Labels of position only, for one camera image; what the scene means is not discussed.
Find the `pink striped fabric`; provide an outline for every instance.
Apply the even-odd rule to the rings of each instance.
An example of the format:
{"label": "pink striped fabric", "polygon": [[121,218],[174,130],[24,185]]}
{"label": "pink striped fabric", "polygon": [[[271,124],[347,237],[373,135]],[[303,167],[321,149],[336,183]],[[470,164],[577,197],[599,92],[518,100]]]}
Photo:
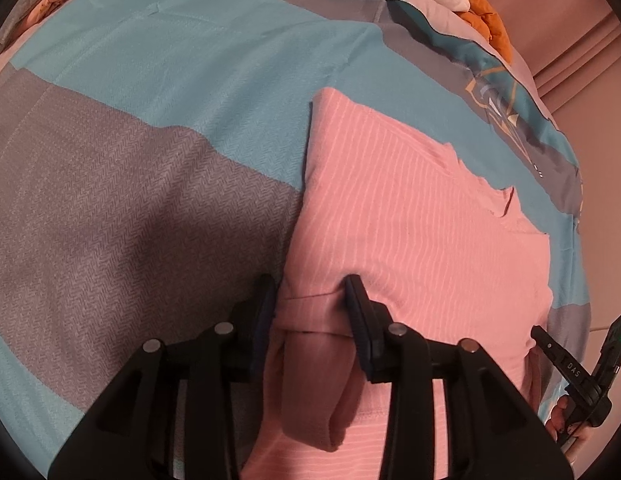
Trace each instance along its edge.
{"label": "pink striped fabric", "polygon": [[[342,280],[425,337],[480,341],[528,395],[530,330],[552,300],[549,240],[513,188],[494,190],[449,144],[335,89],[313,102],[305,195],[284,268],[264,377],[264,421],[244,480],[373,480],[390,390],[366,383]],[[436,470],[446,421],[436,384]]]}

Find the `pink wall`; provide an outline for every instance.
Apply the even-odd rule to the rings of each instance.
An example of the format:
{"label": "pink wall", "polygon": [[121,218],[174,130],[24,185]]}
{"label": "pink wall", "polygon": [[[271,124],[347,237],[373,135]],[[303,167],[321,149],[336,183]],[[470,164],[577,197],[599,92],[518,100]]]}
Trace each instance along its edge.
{"label": "pink wall", "polygon": [[[555,119],[573,145],[584,177],[580,232],[593,309],[585,359],[591,371],[607,328],[621,314],[621,58],[557,110]],[[576,476],[621,423],[621,369],[609,396],[613,410],[577,457]]]}

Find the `blanket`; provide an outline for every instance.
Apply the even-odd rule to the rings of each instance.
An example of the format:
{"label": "blanket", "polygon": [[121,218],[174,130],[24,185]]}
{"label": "blanket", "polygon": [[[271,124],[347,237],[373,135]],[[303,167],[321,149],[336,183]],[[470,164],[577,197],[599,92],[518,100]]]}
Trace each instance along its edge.
{"label": "blanket", "polygon": [[[10,59],[0,417],[40,471],[145,339],[193,337],[259,273],[281,279],[322,88],[450,143],[493,189],[517,190],[549,236],[548,330],[581,357],[575,155],[517,67],[428,6],[71,0]],[[561,389],[542,370],[541,417]],[[259,392],[234,402],[245,457]]]}

